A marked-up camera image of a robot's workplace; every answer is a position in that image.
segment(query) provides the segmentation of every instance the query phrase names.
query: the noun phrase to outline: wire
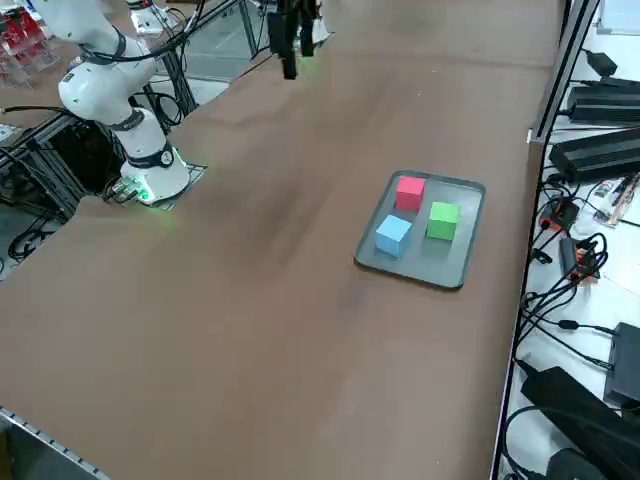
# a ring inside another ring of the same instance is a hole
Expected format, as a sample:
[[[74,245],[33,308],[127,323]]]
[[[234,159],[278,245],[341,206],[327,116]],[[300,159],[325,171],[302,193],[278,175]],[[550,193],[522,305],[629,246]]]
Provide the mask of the wire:
[[[271,58],[274,56],[275,54],[271,54],[269,55],[267,58],[265,58],[264,60],[261,60],[260,62],[256,63],[254,66],[252,66],[250,69],[245,70],[243,73],[241,73],[239,76],[237,76],[234,80],[234,82],[237,82],[238,80],[240,80],[242,77],[245,77],[247,75],[249,75],[251,72],[253,72],[255,69],[259,68],[260,66],[262,66],[264,63],[268,62],[269,60],[271,60]]]
[[[562,233],[562,230],[558,230],[554,232],[553,235],[551,235],[546,242],[544,242],[542,245],[540,245],[540,247],[538,247],[538,250],[544,250],[547,247],[547,245],[553,242],[561,233]]]
[[[158,117],[158,119],[165,123],[166,125],[169,125],[171,127],[177,127],[178,125],[180,125],[180,122],[182,122],[182,120],[184,120],[184,118],[186,117],[184,110],[182,109],[182,107],[180,106],[180,104],[178,103],[178,100],[176,100],[175,97],[172,97],[171,95],[168,95],[166,93],[160,93],[160,92],[138,92],[138,93],[134,93],[135,95],[150,95],[153,97],[156,97],[155,102],[153,102],[153,109],[156,111],[156,115]],[[168,98],[170,99],[175,105],[176,108],[178,109],[178,113],[176,114],[175,117],[171,118],[169,117],[169,115],[167,115],[165,109],[162,107],[162,99],[163,98]]]
[[[591,197],[593,192],[595,192],[598,189],[598,187],[600,187],[604,182],[605,182],[605,180],[602,180],[601,182],[598,182],[593,187],[591,187],[591,189],[587,193],[587,196],[584,198],[583,202],[588,204],[589,203],[589,197]]]
[[[547,335],[549,338],[551,338],[553,341],[555,341],[556,343],[559,343],[560,345],[565,347],[567,350],[573,352],[574,354],[576,354],[578,357],[582,358],[586,362],[591,363],[592,365],[595,365],[597,367],[603,368],[604,370],[613,371],[613,365],[610,364],[609,362],[605,362],[603,360],[598,360],[597,358],[590,357],[589,355],[585,355],[584,353],[582,353],[578,349],[576,349],[576,348],[572,347],[571,345],[569,345],[564,340],[561,340],[560,338],[556,337],[552,333],[548,332],[547,330],[542,328],[540,325],[536,326],[536,328],[538,330],[540,330],[542,333],[544,333],[545,335]]]
[[[53,235],[55,232],[42,230],[42,227],[36,228],[38,222],[43,222],[46,224],[50,219],[50,213],[45,212],[39,217],[37,217],[33,223],[22,233],[18,234],[11,244],[9,245],[9,249],[7,254],[9,258],[15,260],[18,263],[22,263],[29,255],[31,255],[36,249],[35,247],[31,247],[31,242],[35,240],[40,240],[43,242],[47,237]]]
[[[264,28],[264,21],[267,18],[267,7],[269,5],[269,0],[261,0],[260,6],[258,7],[258,15],[262,17],[260,21],[260,33],[258,34],[258,40],[256,41],[256,45],[260,48],[260,41],[262,40],[262,30]],[[251,57],[251,60],[256,58],[262,50],[258,50],[255,55]]]
[[[524,315],[524,317],[525,317],[525,325],[524,325],[523,329],[526,328],[526,325],[528,323],[531,324],[531,328],[529,328],[529,330],[527,330],[527,331],[523,331],[522,332],[522,334],[520,335],[520,337],[516,341],[516,344],[515,344],[516,348],[514,349],[514,353],[517,350],[517,347],[524,341],[524,339],[535,328],[537,328],[539,326],[540,319],[536,318],[536,320],[532,321],[530,318],[528,318],[528,315],[536,315],[536,314],[542,312],[543,309],[547,308],[549,305],[554,303],[556,300],[560,299],[564,294],[566,294],[570,290],[573,290],[575,287],[577,287],[578,284],[580,284],[580,282],[582,282],[585,278],[588,278],[591,275],[593,275],[596,272],[598,272],[604,266],[604,264],[607,262],[607,260],[609,259],[609,254],[608,254],[608,251],[607,251],[607,239],[602,233],[595,233],[595,234],[591,235],[590,237],[588,237],[588,238],[586,238],[584,240],[581,240],[580,242],[577,243],[577,246],[578,246],[578,248],[582,248],[582,245],[589,245],[588,252],[593,252],[593,250],[597,246],[597,242],[594,242],[594,240],[596,238],[600,239],[600,241],[602,243],[602,249],[601,249],[600,252],[597,252],[597,253],[594,254],[595,257],[596,257],[596,263],[593,266],[590,266],[589,268],[587,268],[586,271],[582,272],[582,275],[579,278],[570,280],[570,282],[567,285],[560,286],[565,280],[570,279],[575,274],[574,272],[579,266],[579,263],[576,262],[569,269],[569,271],[566,272],[545,293],[542,293],[542,294],[527,293],[527,294],[523,295],[522,300],[520,301],[520,311],[525,314]],[[564,303],[562,303],[560,305],[554,306],[553,308],[545,311],[541,315],[543,317],[545,317],[551,311],[559,308],[560,306],[564,306],[567,303],[569,303],[571,300],[573,300],[574,297],[575,297],[575,293],[572,293],[572,296],[571,296],[570,300],[565,301]],[[528,308],[528,303],[530,303],[531,301],[535,301],[535,300],[537,300],[537,304],[535,305],[535,307],[532,308],[532,309]]]
[[[200,18],[202,17],[202,12],[204,10],[205,2],[206,2],[206,0],[200,0],[198,2],[198,5],[196,6],[196,9],[195,9],[193,15],[191,16],[191,19],[189,20],[187,25],[180,32],[178,32],[177,35],[175,35],[171,40],[166,42],[161,47],[152,50],[148,54],[138,55],[138,56],[134,56],[134,57],[123,57],[121,55],[112,55],[112,54],[103,53],[103,52],[91,52],[91,51],[87,51],[87,54],[89,54],[90,56],[95,57],[95,58],[99,58],[99,59],[102,59],[102,60],[107,60],[107,61],[110,61],[110,62],[118,62],[118,63],[141,62],[141,61],[147,60],[149,58],[160,57],[160,56],[164,55],[165,53],[168,53],[168,52],[174,50],[176,47],[178,47],[180,45],[184,45],[184,42],[187,41],[189,36],[192,35],[196,31],[196,26],[198,25],[198,22],[200,21]]]
[[[540,321],[544,323],[547,323],[549,325],[554,325],[558,328],[561,328],[562,330],[575,331],[580,328],[584,328],[587,330],[596,330],[598,332],[611,335],[612,337],[618,336],[618,333],[615,330],[607,327],[601,327],[600,325],[587,325],[584,323],[578,323],[575,320],[560,320],[558,322],[555,322],[553,320],[549,320],[548,318],[546,318],[546,314],[537,314],[533,316],[539,318]]]
[[[69,117],[73,117],[75,119],[86,121],[83,118],[80,118],[75,113],[70,112],[66,108],[62,107],[53,107],[53,106],[44,106],[44,105],[14,105],[12,107],[0,108],[0,115],[4,115],[5,113],[12,112],[26,112],[28,110],[48,110],[51,112],[60,113],[62,115],[67,115]]]
[[[513,421],[516,418],[518,418],[522,414],[525,414],[527,412],[532,412],[532,411],[539,411],[541,413],[553,413],[556,415],[561,415],[563,417],[574,420],[578,423],[582,423],[583,425],[586,425],[588,427],[594,428],[598,430],[600,433],[608,435],[609,437],[616,439],[622,443],[626,443],[627,445],[630,445],[634,447],[636,450],[640,451],[640,442],[637,439],[630,438],[625,435],[621,435],[620,433],[612,429],[609,429],[604,425],[594,420],[591,420],[590,418],[583,417],[581,415],[575,415],[573,413],[565,412],[564,410],[560,410],[552,407],[543,407],[538,405],[523,407],[519,410],[516,410],[511,415],[509,415],[509,417],[507,418],[507,421],[504,424],[504,429],[503,429],[504,435],[502,437],[502,454],[507,459],[507,462],[509,462],[509,465],[511,465],[511,468],[517,471],[519,475],[523,475],[524,478],[531,479],[531,478],[545,478],[545,477],[540,475],[539,473],[533,472],[531,470],[527,470],[513,458],[513,456],[509,452],[507,434],[509,433],[509,427],[511,427],[511,425],[513,424]]]

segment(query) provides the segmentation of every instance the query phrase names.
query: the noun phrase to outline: tray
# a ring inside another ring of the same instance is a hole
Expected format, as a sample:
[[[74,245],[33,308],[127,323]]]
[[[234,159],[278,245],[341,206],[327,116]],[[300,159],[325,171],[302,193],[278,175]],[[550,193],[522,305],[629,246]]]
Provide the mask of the tray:
[[[396,185],[401,176],[426,180],[422,206],[417,214],[394,208]],[[392,175],[360,240],[354,257],[356,264],[444,288],[462,287],[485,193],[486,188],[477,182],[413,170],[398,170]],[[460,219],[452,242],[425,235],[434,201],[460,206]],[[375,246],[375,232],[387,215],[395,215],[413,224],[400,258],[378,250]]]

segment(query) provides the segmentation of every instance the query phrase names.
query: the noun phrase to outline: table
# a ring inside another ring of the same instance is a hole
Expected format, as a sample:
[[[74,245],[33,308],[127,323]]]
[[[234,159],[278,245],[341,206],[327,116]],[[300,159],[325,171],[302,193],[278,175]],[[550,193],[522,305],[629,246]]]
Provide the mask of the table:
[[[579,46],[584,46],[594,52],[607,53],[619,65],[616,77],[639,80],[640,70],[634,55],[639,42],[638,37],[598,35],[598,27],[592,25],[586,33],[584,45],[579,42]],[[599,79],[588,66],[584,54],[577,56],[571,78],[573,80]],[[566,98],[563,99],[563,102],[561,108],[565,108]],[[580,127],[584,128],[585,125],[572,125],[566,118],[558,117],[553,123],[551,142],[566,141],[598,133],[595,130],[597,126],[594,126],[594,131],[567,131],[567,129]],[[550,148],[549,146],[546,149],[547,156]],[[546,177],[553,172],[554,170],[551,169],[545,170],[544,176]],[[585,197],[592,186],[582,186],[578,196]],[[546,199],[541,196],[539,200],[542,204]],[[592,195],[591,200],[596,201],[596,197]],[[635,265],[640,263],[633,251],[633,247],[640,241],[640,229],[625,224],[619,224],[615,230],[603,227],[593,221],[591,218],[593,213],[592,208],[588,206],[583,208],[571,232],[576,238],[584,238],[596,231],[603,233],[607,237],[610,259],[602,269],[602,278],[596,285],[581,287],[573,302],[553,312],[549,318],[555,321],[573,319],[583,324],[600,325],[612,329],[620,322],[640,326],[640,320],[638,320],[640,318],[640,297],[628,289],[626,283],[621,281],[620,275],[623,270],[633,272]],[[538,245],[549,236],[549,233],[544,234]],[[561,276],[558,262],[558,240],[546,247],[545,252],[553,257],[554,263],[545,266],[534,262],[526,279],[526,291],[545,291]],[[579,351],[601,360],[608,360],[611,346],[610,337],[594,334],[592,331],[566,332],[553,326],[546,325],[546,327]],[[523,342],[516,355],[518,358],[526,358],[538,369],[560,366],[598,398],[603,398],[605,371],[582,361],[544,334],[533,332]],[[526,376],[519,369],[516,369],[513,376],[509,378],[510,395],[505,405],[505,411],[509,414],[530,405],[520,393],[520,387],[525,378]],[[510,429],[508,441],[509,450],[516,460],[525,468],[539,473],[546,472],[547,462],[555,452],[562,448],[572,447],[571,443],[560,434],[553,424],[537,412],[523,415],[516,420]],[[509,469],[506,468],[506,462],[502,461],[500,468],[496,470],[497,477],[502,478],[507,471]]]
[[[173,212],[85,200],[0,290],[3,405],[111,478],[489,472],[557,4],[327,17],[299,80],[269,61],[172,134],[209,166]],[[458,292],[352,264],[399,168],[487,187]]]

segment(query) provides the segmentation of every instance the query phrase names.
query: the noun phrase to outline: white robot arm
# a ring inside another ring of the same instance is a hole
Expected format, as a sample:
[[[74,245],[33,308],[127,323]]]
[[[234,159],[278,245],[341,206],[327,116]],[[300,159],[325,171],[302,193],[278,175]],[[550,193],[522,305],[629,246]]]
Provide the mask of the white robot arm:
[[[121,174],[136,185],[138,200],[152,204],[182,192],[189,184],[185,163],[167,141],[153,113],[129,104],[129,97],[155,73],[154,59],[112,62],[91,56],[92,52],[101,52],[136,57],[149,50],[118,32],[96,0],[32,3],[54,35],[80,45],[87,54],[87,60],[60,82],[60,98],[71,112],[104,124],[120,140],[127,154]]]

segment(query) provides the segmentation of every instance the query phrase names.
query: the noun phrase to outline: cube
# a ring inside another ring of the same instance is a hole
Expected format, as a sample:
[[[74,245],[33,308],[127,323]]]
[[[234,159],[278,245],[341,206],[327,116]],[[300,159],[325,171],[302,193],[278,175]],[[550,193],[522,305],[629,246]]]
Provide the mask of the cube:
[[[396,187],[396,208],[405,212],[419,212],[424,197],[424,178],[400,177]]]
[[[427,224],[427,237],[453,241],[460,220],[460,207],[452,203],[433,202]]]
[[[400,257],[409,239],[411,223],[393,215],[387,216],[376,230],[376,248]]]

